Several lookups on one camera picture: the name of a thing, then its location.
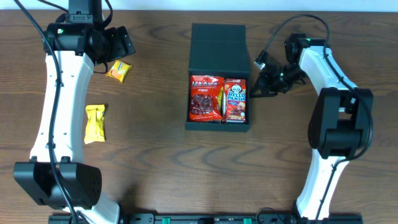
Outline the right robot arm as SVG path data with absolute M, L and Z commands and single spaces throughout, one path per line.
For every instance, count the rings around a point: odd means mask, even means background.
M 302 192 L 294 204 L 292 223 L 353 223 L 332 218 L 330 202 L 341 173 L 361 157 L 373 135 L 371 90 L 358 88 L 333 58 L 328 39 L 292 34 L 285 42 L 288 64 L 277 67 L 262 50 L 254 63 L 261 69 L 252 98 L 287 93 L 308 78 L 318 99 L 308 124 L 312 160 Z

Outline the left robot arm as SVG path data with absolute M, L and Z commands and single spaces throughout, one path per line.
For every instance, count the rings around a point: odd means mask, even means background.
M 39 29 L 47 84 L 40 128 L 27 162 L 14 179 L 38 205 L 63 210 L 68 223 L 128 223 L 129 217 L 102 190 L 97 167 L 84 162 L 83 115 L 90 79 L 135 50 L 125 27 L 111 27 L 102 1 L 69 0 L 57 20 Z

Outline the yellow Hacks candy bag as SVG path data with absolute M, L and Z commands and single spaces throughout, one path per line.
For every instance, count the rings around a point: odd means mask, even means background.
M 222 116 L 223 115 L 223 87 L 220 88 L 220 91 L 217 96 L 217 107 L 218 112 Z

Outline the red Hacks candy bag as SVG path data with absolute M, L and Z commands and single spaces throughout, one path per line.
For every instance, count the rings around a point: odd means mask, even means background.
M 190 77 L 190 104 L 188 120 L 191 122 L 219 122 L 217 96 L 223 87 L 224 78 L 209 75 Z

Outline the black cardboard box with lid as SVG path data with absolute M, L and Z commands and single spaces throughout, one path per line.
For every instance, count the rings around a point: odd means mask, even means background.
M 188 107 L 185 128 L 197 131 L 246 132 L 251 127 L 249 102 L 250 64 L 244 25 L 193 24 L 188 64 Z M 246 122 L 191 122 L 188 120 L 190 104 L 190 77 L 209 75 L 246 80 Z

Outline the red Hello Panda box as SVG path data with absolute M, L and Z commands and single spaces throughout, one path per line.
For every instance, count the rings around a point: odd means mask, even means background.
M 222 112 L 224 123 L 246 122 L 246 80 L 229 78 L 224 81 Z

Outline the yellow snack bar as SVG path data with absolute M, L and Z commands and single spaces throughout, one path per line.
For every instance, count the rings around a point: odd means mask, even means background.
M 85 108 L 88 121 L 85 129 L 84 143 L 105 142 L 104 112 L 105 105 L 87 105 Z

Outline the small orange biscuit packet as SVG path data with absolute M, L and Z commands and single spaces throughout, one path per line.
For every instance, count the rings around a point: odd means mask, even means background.
M 124 79 L 131 68 L 132 65 L 122 60 L 116 60 L 111 69 L 106 73 L 106 76 L 114 78 L 119 83 L 124 83 Z

